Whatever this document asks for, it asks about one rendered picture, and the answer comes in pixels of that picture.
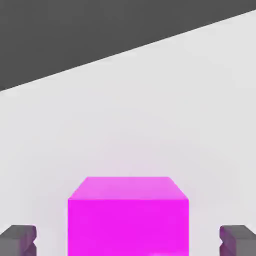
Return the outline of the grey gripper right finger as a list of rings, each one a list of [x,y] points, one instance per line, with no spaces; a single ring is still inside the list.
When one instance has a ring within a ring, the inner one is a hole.
[[[256,234],[245,225],[222,225],[219,256],[256,256]]]

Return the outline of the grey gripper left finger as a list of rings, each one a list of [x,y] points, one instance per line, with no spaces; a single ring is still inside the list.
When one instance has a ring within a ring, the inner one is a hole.
[[[11,225],[0,234],[0,256],[37,256],[34,225]]]

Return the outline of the small magenta cube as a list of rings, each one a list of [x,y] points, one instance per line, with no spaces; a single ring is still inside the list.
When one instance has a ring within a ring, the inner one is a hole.
[[[189,199],[169,177],[87,177],[67,210],[67,256],[189,256]]]

